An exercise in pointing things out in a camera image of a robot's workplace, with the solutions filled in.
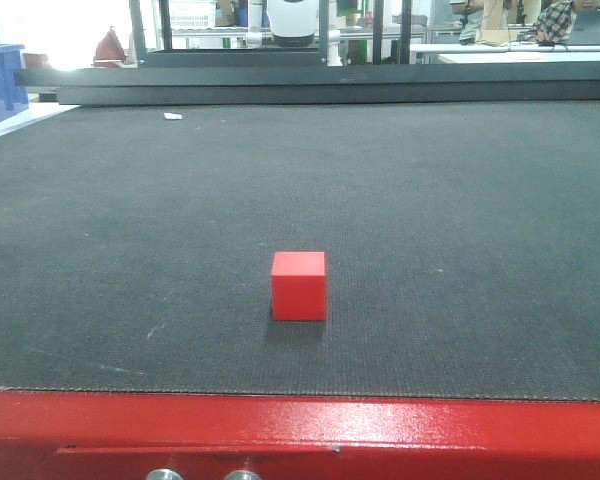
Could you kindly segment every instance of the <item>red metal frame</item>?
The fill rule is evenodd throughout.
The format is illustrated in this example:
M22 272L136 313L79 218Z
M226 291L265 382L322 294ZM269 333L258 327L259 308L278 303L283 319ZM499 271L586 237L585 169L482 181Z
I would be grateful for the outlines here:
M600 403L0 391L0 479L600 479Z

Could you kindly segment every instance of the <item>metal pole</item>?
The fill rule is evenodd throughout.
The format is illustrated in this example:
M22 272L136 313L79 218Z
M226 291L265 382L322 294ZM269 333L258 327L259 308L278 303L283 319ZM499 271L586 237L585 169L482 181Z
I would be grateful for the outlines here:
M319 38L318 47L322 63L327 64L329 55L329 0L320 0L319 3Z
M382 27L384 23L384 0L373 0L373 64L382 63Z
M133 44L136 50L138 64L147 59L147 45L144 41L144 26L142 24L142 12L140 0L129 0L129 12L131 13L131 28L133 32Z
M411 0L402 0L402 17L400 20L400 44L398 63L409 63L411 45Z
M171 15L169 14L169 0L159 0L160 23L162 25L162 41L165 50L173 50L173 40L171 37Z

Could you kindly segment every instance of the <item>gray textured belt surface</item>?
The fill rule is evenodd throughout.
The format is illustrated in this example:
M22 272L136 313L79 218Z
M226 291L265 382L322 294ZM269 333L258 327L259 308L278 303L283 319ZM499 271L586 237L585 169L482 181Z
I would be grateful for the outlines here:
M169 108L0 138L0 388L600 400L600 103Z

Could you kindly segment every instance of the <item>silver knob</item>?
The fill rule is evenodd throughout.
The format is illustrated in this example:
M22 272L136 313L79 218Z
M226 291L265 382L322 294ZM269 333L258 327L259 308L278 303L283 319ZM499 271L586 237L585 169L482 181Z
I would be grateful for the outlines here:
M224 480L262 480L256 473L249 470L236 470L224 477Z
M178 472L169 470L168 468L160 468L154 470L147 475L147 480L183 480Z

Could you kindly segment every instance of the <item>cube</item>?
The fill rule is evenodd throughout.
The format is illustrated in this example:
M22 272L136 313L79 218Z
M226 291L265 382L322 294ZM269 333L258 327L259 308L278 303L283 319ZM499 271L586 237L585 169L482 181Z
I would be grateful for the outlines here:
M276 252L271 269L274 320L326 320L324 252Z

